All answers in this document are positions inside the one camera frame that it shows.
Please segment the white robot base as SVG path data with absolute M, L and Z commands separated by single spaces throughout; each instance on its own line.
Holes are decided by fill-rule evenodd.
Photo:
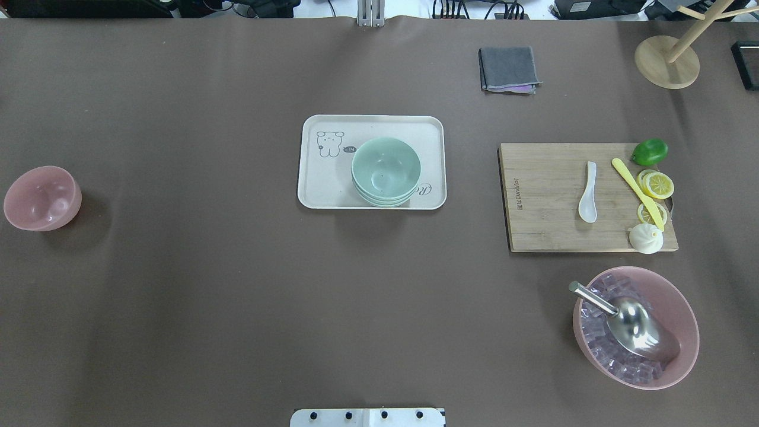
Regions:
M 434 407 L 302 409 L 290 426 L 445 426 L 445 410 Z

